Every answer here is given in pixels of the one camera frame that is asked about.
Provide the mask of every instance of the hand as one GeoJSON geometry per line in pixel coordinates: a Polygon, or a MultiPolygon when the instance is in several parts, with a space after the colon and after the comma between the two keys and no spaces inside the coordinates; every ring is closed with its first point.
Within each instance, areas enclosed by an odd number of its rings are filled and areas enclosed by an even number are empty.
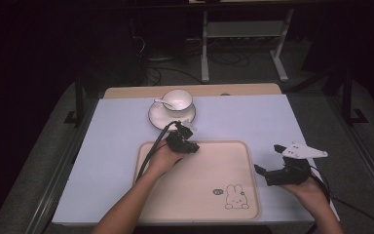
{"type": "Polygon", "coordinates": [[[286,184],[281,187],[292,193],[312,216],[329,207],[319,185],[311,177],[299,185],[286,184]]]}
{"type": "Polygon", "coordinates": [[[150,159],[146,173],[154,173],[157,176],[161,176],[169,171],[184,156],[184,153],[173,152],[167,146],[166,141],[161,140],[157,145],[157,151],[150,159]]]}

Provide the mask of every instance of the wooden table edge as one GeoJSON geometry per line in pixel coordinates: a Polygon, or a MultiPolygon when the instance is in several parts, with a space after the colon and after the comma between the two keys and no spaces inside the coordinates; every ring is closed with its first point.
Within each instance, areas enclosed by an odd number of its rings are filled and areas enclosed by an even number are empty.
{"type": "Polygon", "coordinates": [[[160,98],[171,90],[185,90],[193,97],[202,96],[252,96],[281,95],[281,88],[275,83],[263,84],[228,84],[228,85],[188,85],[154,87],[119,87],[109,88],[104,98],[160,98]]]}

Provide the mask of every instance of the saucer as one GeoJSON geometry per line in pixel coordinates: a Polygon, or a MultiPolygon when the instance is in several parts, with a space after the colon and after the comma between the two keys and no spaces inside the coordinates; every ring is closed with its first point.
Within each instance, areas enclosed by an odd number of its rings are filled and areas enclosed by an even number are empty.
{"type": "MultiPolygon", "coordinates": [[[[169,124],[172,121],[184,121],[189,120],[189,122],[192,122],[194,117],[196,116],[196,106],[194,103],[191,104],[191,106],[185,110],[185,115],[181,117],[172,117],[169,116],[169,110],[166,109],[161,103],[154,102],[150,110],[148,111],[148,118],[150,119],[151,124],[153,124],[158,129],[163,129],[167,124],[169,124]]],[[[169,130],[176,130],[176,127],[174,125],[171,125],[169,127],[169,130]]]]}

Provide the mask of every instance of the wooden tray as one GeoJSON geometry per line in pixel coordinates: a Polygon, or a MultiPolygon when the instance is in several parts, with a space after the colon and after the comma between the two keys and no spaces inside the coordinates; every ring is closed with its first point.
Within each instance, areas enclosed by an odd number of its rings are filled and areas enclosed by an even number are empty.
{"type": "MultiPolygon", "coordinates": [[[[163,175],[150,194],[140,222],[245,222],[260,215],[254,169],[242,141],[198,141],[163,175]]],[[[139,148],[134,178],[153,142],[139,148]]]]}

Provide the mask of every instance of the cup and saucer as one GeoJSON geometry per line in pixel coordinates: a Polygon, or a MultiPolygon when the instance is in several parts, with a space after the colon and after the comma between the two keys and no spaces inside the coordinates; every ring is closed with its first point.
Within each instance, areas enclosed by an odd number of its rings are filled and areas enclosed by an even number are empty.
{"type": "MultiPolygon", "coordinates": [[[[196,106],[193,97],[184,90],[172,90],[163,98],[155,99],[148,111],[151,124],[161,130],[172,121],[192,122],[195,117],[196,106]]],[[[171,125],[169,130],[175,130],[175,126],[171,125]]]]}

